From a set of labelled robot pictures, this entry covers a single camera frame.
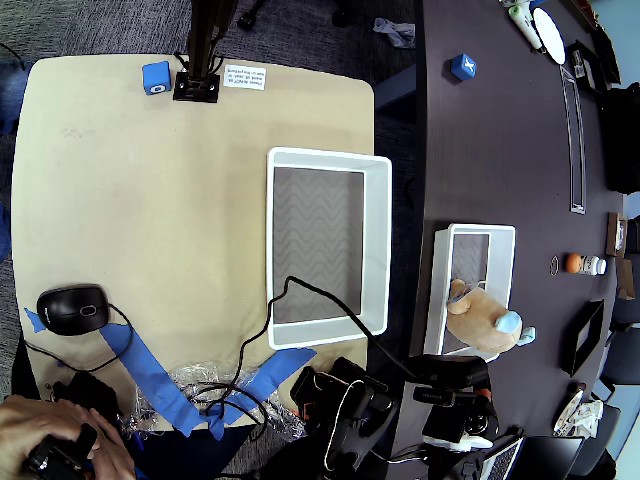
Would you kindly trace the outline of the person's hand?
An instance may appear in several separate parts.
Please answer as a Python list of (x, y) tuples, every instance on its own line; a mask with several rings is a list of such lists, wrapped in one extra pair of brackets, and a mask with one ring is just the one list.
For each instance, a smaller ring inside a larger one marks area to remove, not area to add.
[(88, 454), (87, 479), (134, 479), (135, 464), (118, 431), (100, 413), (68, 400), (45, 402), (11, 395), (1, 403), (1, 477), (28, 479), (23, 470), (31, 451), (47, 436), (75, 441), (90, 425), (97, 440)]

